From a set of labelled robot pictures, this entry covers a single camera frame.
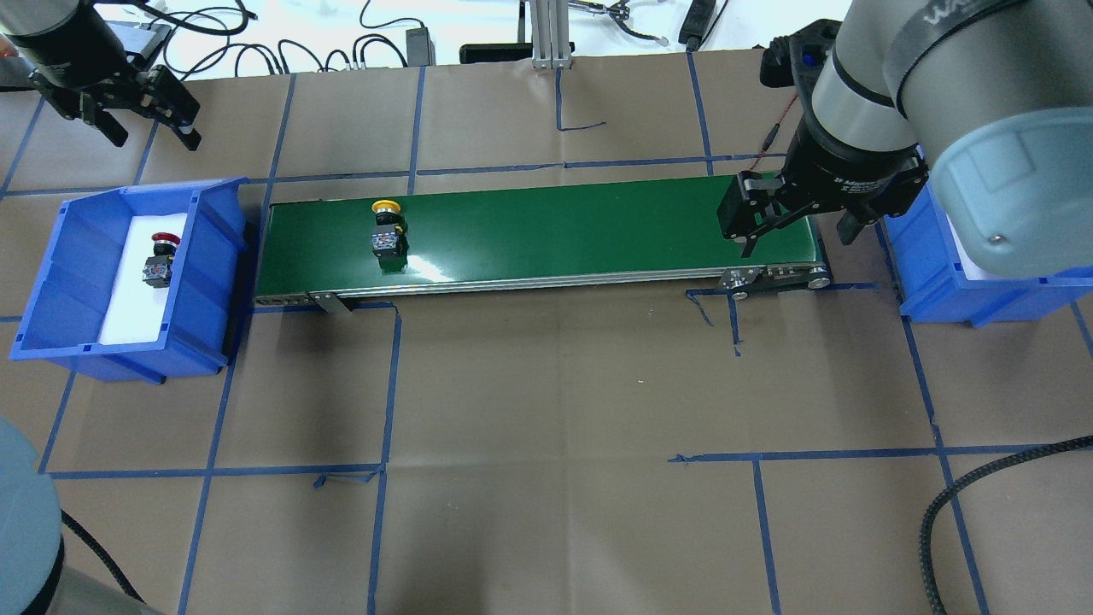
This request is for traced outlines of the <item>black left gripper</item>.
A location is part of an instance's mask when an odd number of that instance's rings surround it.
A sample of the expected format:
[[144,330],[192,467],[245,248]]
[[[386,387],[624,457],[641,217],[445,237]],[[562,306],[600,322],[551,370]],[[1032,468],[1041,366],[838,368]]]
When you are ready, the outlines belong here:
[[[42,71],[30,73],[30,82],[39,90],[55,110],[66,118],[85,116],[114,147],[124,147],[129,132],[107,110],[131,110],[149,120],[164,122],[188,151],[202,144],[202,134],[195,128],[199,102],[167,66],[153,66],[148,71],[114,75],[86,87],[55,85]],[[81,100],[94,102],[96,108],[79,109]]]

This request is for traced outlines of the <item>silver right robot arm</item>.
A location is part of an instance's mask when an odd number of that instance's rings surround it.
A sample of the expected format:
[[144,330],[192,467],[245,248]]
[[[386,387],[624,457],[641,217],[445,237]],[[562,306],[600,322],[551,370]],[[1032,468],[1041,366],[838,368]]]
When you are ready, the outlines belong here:
[[803,117],[775,178],[742,172],[722,237],[841,213],[842,243],[932,187],[973,264],[1001,277],[1090,265],[1089,1],[855,1],[776,38],[760,79]]

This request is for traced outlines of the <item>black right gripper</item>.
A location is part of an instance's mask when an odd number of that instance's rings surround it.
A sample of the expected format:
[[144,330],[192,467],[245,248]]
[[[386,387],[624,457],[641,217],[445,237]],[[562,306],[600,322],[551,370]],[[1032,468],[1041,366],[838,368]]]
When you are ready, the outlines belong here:
[[750,258],[760,238],[808,215],[841,213],[836,233],[853,245],[875,222],[901,217],[928,179],[917,147],[869,153],[797,129],[777,174],[740,172],[716,210],[726,240]]

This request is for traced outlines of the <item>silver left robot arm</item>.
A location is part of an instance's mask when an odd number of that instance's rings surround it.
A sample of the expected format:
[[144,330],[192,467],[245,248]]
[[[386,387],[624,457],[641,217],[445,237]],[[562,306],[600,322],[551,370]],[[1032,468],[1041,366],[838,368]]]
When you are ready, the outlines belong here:
[[4,1],[3,37],[32,66],[28,81],[66,120],[81,120],[116,147],[128,132],[113,116],[129,110],[163,125],[188,151],[202,144],[202,106],[156,58],[167,25],[110,22],[91,1]]

